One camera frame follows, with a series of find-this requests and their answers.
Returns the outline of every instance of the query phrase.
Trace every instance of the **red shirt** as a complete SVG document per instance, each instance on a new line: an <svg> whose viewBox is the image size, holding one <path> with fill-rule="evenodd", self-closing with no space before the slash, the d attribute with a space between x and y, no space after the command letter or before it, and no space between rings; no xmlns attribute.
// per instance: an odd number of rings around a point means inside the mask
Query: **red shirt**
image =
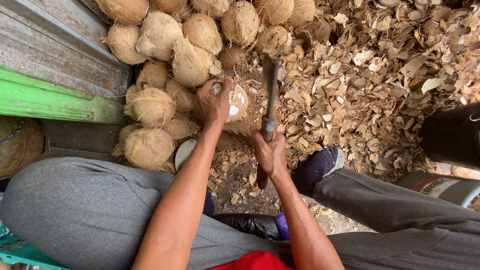
<svg viewBox="0 0 480 270"><path fill-rule="evenodd" d="M209 270L293 270L268 251L251 252L240 259Z"/></svg>

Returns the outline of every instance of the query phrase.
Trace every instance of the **chain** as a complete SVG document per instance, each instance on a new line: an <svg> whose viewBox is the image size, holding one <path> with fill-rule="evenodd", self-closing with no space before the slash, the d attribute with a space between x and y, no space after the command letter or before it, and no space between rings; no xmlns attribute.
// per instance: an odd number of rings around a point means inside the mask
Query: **chain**
<svg viewBox="0 0 480 270"><path fill-rule="evenodd" d="M18 123L17 129L15 129L15 131L12 132L12 134L8 135L5 139L1 140L0 146L2 146L4 143L10 142L15 137L15 135L17 135L22 130L23 127L24 127L24 118L20 117L20 122Z"/></svg>

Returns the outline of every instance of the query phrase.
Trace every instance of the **black bucket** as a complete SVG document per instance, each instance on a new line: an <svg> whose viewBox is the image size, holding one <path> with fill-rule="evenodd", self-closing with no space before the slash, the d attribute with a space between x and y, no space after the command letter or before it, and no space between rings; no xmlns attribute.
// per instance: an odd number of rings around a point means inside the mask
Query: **black bucket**
<svg viewBox="0 0 480 270"><path fill-rule="evenodd" d="M434 161L480 171L480 101L435 113L425 119L419 136Z"/></svg>

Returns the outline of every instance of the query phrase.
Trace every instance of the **hand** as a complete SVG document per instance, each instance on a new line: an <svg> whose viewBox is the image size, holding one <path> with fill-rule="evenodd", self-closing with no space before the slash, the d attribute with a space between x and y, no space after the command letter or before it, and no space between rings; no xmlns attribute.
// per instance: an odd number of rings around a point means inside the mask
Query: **hand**
<svg viewBox="0 0 480 270"><path fill-rule="evenodd" d="M229 94L232 89L232 77L227 76L223 81L220 94L210 94L210 89L216 80L210 80L197 91L193 100L195 116L205 125L218 123L223 125L230 113Z"/></svg>
<svg viewBox="0 0 480 270"><path fill-rule="evenodd" d="M285 157L285 136L274 131L272 141L267 143L259 127L251 127L250 132L252 133L253 147L258 164L270 179L276 181L281 175L288 175L287 159Z"/></svg>

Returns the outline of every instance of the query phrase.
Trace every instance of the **forearm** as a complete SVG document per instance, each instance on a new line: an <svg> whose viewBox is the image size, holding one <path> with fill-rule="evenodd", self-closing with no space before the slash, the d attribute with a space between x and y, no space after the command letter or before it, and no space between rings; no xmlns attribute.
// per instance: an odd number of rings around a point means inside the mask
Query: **forearm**
<svg viewBox="0 0 480 270"><path fill-rule="evenodd" d="M343 269L343 265L302 200L290 176L274 176L275 188L282 201L295 266L298 270Z"/></svg>
<svg viewBox="0 0 480 270"><path fill-rule="evenodd" d="M210 166L221 130L220 123L205 125L195 148L158 204L133 269L185 269L200 223Z"/></svg>

